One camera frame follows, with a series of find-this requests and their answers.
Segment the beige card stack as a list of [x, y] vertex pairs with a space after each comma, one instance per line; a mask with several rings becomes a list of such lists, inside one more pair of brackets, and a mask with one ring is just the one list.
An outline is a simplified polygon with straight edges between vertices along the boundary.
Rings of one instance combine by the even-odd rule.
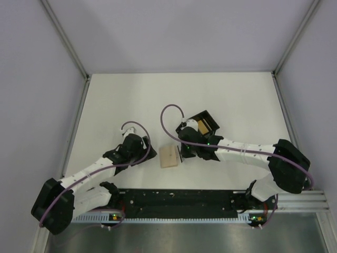
[[161, 168], [177, 167], [179, 164], [179, 156], [176, 146], [166, 145], [159, 149]]

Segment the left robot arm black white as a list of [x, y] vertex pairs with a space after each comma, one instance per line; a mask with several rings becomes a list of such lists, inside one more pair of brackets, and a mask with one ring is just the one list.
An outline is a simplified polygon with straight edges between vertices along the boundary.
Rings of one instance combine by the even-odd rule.
[[63, 232], [80, 215], [94, 209], [125, 211], [119, 189], [108, 180], [118, 173], [156, 157], [148, 136], [127, 134], [123, 143], [105, 152], [80, 172], [56, 180], [48, 179], [33, 204], [31, 214], [51, 234]]

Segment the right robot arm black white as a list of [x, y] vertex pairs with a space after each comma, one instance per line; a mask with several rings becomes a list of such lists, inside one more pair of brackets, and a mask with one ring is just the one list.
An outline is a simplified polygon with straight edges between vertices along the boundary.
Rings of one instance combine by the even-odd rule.
[[256, 209], [278, 193], [300, 194], [306, 187], [310, 161], [288, 140], [280, 139], [273, 145], [240, 143], [214, 133], [203, 134], [191, 126], [180, 126], [176, 133], [182, 141], [183, 158], [239, 162], [268, 172], [253, 180], [243, 195], [234, 198], [236, 209]]

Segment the black card holder box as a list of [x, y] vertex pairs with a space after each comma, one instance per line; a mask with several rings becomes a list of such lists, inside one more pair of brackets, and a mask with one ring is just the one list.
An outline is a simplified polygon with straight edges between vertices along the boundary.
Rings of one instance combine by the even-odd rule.
[[220, 128], [207, 110], [190, 117], [190, 119], [197, 122], [198, 131], [206, 138], [215, 135], [216, 131]]

